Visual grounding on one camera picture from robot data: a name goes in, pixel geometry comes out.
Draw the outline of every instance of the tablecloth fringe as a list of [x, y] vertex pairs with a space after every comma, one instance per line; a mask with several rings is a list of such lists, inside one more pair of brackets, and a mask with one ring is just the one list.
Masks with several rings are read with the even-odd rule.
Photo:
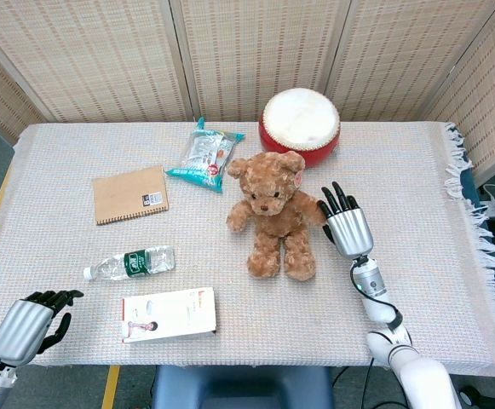
[[452, 175], [445, 181], [445, 187], [450, 196], [463, 201], [468, 218], [472, 225], [473, 240], [476, 247], [476, 256], [486, 274], [486, 285], [495, 301], [495, 244], [486, 238], [492, 238], [493, 233], [482, 227], [482, 223], [489, 219], [486, 216], [485, 207], [475, 207], [473, 203], [463, 196], [463, 185], [461, 184], [461, 172], [472, 168], [472, 162], [465, 155], [463, 147], [463, 136], [454, 123], [446, 124], [446, 137], [449, 151], [452, 153], [452, 162], [446, 171]]

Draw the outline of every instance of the robotic arm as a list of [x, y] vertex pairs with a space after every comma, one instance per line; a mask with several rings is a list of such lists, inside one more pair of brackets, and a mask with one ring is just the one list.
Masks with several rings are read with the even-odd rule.
[[374, 242], [363, 210], [335, 181], [332, 186], [337, 200], [323, 187], [328, 204], [318, 202], [327, 222], [323, 230], [338, 252], [353, 261], [349, 278], [362, 296], [368, 318], [386, 325], [368, 333], [368, 349], [375, 360], [391, 367], [414, 409], [461, 409], [446, 368], [436, 360], [423, 358], [413, 348], [402, 314], [389, 301], [377, 262], [369, 257]]
[[16, 382], [16, 368], [27, 365], [36, 354], [56, 345], [66, 335], [71, 314], [65, 313], [54, 335], [45, 337], [54, 317], [80, 291], [34, 292], [16, 301], [0, 326], [0, 407]]

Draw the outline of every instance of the teddy bear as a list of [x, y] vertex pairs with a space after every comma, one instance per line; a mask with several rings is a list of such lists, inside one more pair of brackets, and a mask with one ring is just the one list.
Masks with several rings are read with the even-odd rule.
[[255, 249], [247, 261], [255, 278], [273, 277], [279, 271], [281, 241], [287, 275], [299, 281], [315, 275], [307, 223], [322, 227], [326, 220], [317, 200], [298, 190], [305, 166], [294, 151], [258, 153], [228, 166], [227, 173], [239, 179], [245, 198], [232, 208], [227, 225], [239, 232], [255, 218]]

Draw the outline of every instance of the water bottle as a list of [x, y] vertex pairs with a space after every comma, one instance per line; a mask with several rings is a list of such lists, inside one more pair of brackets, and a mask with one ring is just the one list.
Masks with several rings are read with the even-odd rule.
[[131, 253], [117, 254], [94, 267], [84, 269], [85, 279], [128, 279], [171, 270], [176, 265], [173, 248], [159, 245]]

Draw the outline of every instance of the snack package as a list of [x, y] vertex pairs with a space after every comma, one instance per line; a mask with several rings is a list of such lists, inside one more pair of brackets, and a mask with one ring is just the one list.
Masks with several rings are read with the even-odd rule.
[[183, 153], [179, 167], [167, 170], [170, 176], [180, 177], [191, 183], [222, 193], [222, 175], [236, 143], [244, 134], [205, 130], [204, 118], [190, 134], [190, 141]]

